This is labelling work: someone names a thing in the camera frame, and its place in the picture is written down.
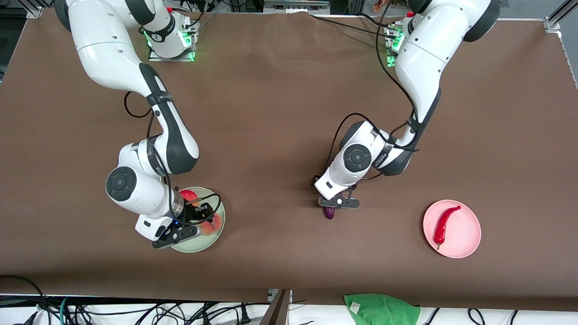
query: robotic arm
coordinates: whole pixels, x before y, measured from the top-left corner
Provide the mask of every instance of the robotic arm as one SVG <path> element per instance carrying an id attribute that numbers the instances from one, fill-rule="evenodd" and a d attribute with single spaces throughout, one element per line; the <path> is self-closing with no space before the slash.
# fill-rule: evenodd
<path id="1" fill-rule="evenodd" d="M 103 87 L 145 97 L 162 127 L 160 135 L 120 150 L 118 166 L 106 180 L 108 196 L 140 214 L 135 228 L 156 247 L 185 239 L 172 238 L 158 244 L 175 222 L 174 217 L 198 215 L 197 208 L 184 205 L 181 194 L 164 184 L 161 177 L 191 171 L 199 148 L 159 75 L 136 55 L 127 27 L 144 26 L 157 54 L 174 57 L 190 46 L 183 38 L 190 19 L 176 12 L 169 14 L 161 0 L 61 0 L 55 7 L 72 33 L 86 74 Z M 193 227 L 186 239 L 200 234 L 199 227 Z"/>
<path id="2" fill-rule="evenodd" d="M 481 38 L 499 16 L 497 0 L 409 0 L 416 13 L 390 24 L 387 32 L 397 39 L 388 41 L 395 57 L 395 72 L 407 92 L 414 111 L 399 139 L 370 122 L 353 124 L 340 143 L 340 151 L 315 182 L 324 206 L 341 207 L 335 196 L 355 185 L 370 169 L 386 176 L 399 175 L 412 153 L 441 96 L 442 71 L 462 40 Z"/>

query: pink plate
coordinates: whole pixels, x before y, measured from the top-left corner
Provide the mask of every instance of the pink plate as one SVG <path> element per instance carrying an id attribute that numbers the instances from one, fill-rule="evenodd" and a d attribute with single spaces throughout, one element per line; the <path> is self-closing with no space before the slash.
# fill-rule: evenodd
<path id="1" fill-rule="evenodd" d="M 434 241 L 434 235 L 438 221 L 445 210 L 458 205 L 462 208 L 454 211 L 448 219 L 446 240 L 437 250 L 438 244 Z M 441 200 L 428 208 L 424 216 L 424 234 L 436 252 L 451 258 L 470 256 L 476 251 L 481 240 L 480 222 L 477 221 L 476 215 L 467 206 L 454 200 Z"/>

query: white cloth tag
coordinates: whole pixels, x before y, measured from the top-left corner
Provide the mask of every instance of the white cloth tag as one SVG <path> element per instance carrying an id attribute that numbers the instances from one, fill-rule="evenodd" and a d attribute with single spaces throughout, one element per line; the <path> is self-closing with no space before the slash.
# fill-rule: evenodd
<path id="1" fill-rule="evenodd" d="M 355 313 L 357 315 L 357 312 L 360 311 L 360 304 L 358 304 L 355 301 L 351 302 L 351 307 L 349 307 L 349 310 L 351 310 L 353 313 Z"/>

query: brown table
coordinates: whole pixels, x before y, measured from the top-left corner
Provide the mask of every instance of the brown table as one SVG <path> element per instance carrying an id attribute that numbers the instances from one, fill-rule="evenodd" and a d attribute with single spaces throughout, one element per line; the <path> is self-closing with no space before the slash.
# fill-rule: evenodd
<path id="1" fill-rule="evenodd" d="M 150 63 L 201 148 L 174 185 L 216 190 L 227 208 L 217 243 L 183 254 L 154 250 L 105 194 L 118 151 L 147 121 L 85 75 L 54 12 L 28 20 L 0 86 L 0 272 L 51 294 L 262 301 L 286 287 L 310 303 L 384 293 L 578 310 L 578 91 L 558 37 L 539 21 L 500 21 L 464 43 L 408 169 L 361 183 L 362 207 L 327 220 L 310 180 L 341 119 L 357 111 L 391 130 L 410 112 L 372 44 L 304 13 L 218 14 L 195 62 Z M 137 96 L 129 105 L 146 110 Z M 422 234 L 424 210 L 445 198 L 468 204 L 483 230 L 462 260 Z"/>

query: green cloth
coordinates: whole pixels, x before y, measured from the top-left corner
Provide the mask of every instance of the green cloth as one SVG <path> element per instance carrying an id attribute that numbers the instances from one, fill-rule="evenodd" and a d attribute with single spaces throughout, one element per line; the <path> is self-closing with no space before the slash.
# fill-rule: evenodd
<path id="1" fill-rule="evenodd" d="M 416 325 L 421 307 L 384 294 L 344 296 L 357 325 Z"/>

